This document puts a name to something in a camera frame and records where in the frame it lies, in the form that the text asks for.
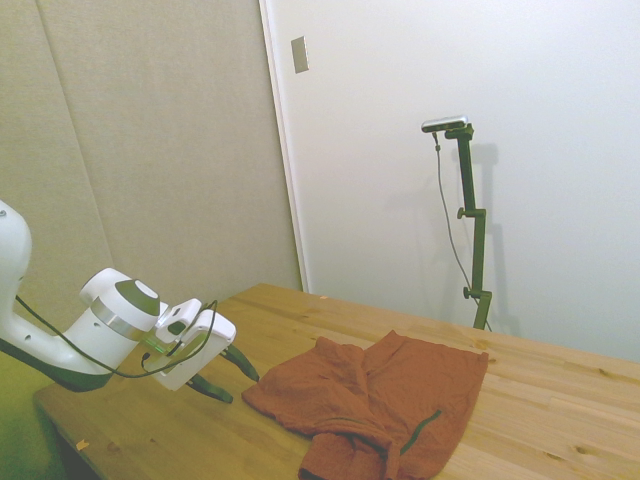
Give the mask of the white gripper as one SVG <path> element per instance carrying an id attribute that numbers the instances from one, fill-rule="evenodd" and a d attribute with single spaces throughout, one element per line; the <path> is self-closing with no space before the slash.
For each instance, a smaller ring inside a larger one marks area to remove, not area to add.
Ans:
<path id="1" fill-rule="evenodd" d="M 188 386 L 209 398 L 231 404 L 233 396 L 217 387 L 201 375 L 197 375 L 210 361 L 221 356 L 233 363 L 254 382 L 260 375 L 249 359 L 235 346 L 236 327 L 226 317 L 212 310 L 204 310 L 181 338 L 178 350 L 167 358 L 165 369 L 153 378 L 165 388 L 176 391 L 188 382 Z"/>

